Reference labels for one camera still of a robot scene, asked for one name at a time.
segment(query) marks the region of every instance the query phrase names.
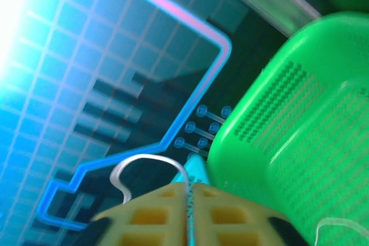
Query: green plastic basket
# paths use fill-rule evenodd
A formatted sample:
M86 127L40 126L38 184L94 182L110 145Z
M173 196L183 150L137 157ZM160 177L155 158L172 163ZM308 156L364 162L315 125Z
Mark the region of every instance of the green plastic basket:
M269 62L210 149L212 184L279 210L312 244L325 217L369 228L369 16L310 24ZM318 245L368 245L325 226Z

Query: yellow plastic part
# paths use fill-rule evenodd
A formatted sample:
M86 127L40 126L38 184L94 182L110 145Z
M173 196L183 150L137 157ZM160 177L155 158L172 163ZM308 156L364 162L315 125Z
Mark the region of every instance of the yellow plastic part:
M186 187L173 183L97 215L113 223L98 246L185 246Z
M269 217L288 219L261 206L205 184L195 183L194 226L196 246L283 246Z

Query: white wire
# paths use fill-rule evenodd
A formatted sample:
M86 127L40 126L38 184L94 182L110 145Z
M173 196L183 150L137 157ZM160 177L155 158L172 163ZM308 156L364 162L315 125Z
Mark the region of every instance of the white wire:
M326 217L319 221L317 226L317 232L315 234L315 243L314 246L318 245L318 238L319 238L319 229L321 226L324 225L336 225L336 226L345 226L348 228L351 228L358 233L360 233L362 236L365 236L369 240L369 230L361 226L359 223L345 218L334 218L334 217Z
M189 193L190 190L190 178L189 174L187 173L187 170L180 164L179 162L160 155L154 155L154 154L138 154L135 156L131 156L129 158L126 158L125 160L121 161L119 164L117 164L114 169L112 170L110 174L110 183L119 189L123 193L123 204L127 203L131 198L132 194L130 190L121 183L121 180L119 179L120 175L122 174L123 169L130 164L131 162L135 160L139 160L140 158L149 158L151 160L158 160L158 161L164 161L171 165L173 165L175 168L178 169L178 171L183 175L184 182L186 183L186 190L187 193Z

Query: blue grid pattern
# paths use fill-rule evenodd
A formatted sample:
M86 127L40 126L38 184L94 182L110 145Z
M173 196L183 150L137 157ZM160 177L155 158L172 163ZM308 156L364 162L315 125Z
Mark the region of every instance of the blue grid pattern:
M237 0L176 0L233 32L247 8ZM92 91L97 79L138 96L139 72L161 81L205 69L214 48L145 0L28 0L0 103L0 245L58 245L57 235L29 229L57 169L71 173L102 158L109 145L73 133L81 123L125 140L130 132L81 113L87 101L132 120L142 111ZM76 207L88 206L88 195Z

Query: glowing light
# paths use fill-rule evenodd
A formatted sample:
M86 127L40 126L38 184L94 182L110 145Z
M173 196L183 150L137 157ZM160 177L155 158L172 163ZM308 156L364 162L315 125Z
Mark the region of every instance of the glowing light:
M9 50L12 47L25 0L0 0L0 81L6 70Z
M183 24L190 27L199 35L213 42L216 46L219 47L220 52L216 57L216 59L214 60L214 62L212 63L209 70L205 73L202 80L194 89L188 101L185 103L183 108L178 113L178 116L173 121L171 127L168 129L166 134L163 136L163 139L159 143L129 150L123 153L109 156L104 159L80 164L69 183L59 180L51 180L37 208L37 214L39 218L47 224L72 230L84 229L86 227L86 224L67 220L64 218L54 217L47 213L56 191L62 190L69 193L75 193L78 187L80 186L82 179L84 178L85 174L88 171L93 171L99 168L104 168L107 166L117 164L122 160L124 160L125 158L128 158L135 154L141 153L156 154L165 151L169 147L173 139L176 137L178 131L186 122L189 115L192 113L193 109L200 101L201 97L210 87L211 83L214 81L219 71L223 68L223 66L225 65L225 63L229 58L229 55L231 54L232 44L229 38L227 38L225 34L214 29L214 27L212 27L206 21L203 21L200 18L194 16L189 11L182 8L172 0L147 0L147 1L153 3L157 7L161 8L163 11L167 12L174 18L181 21Z

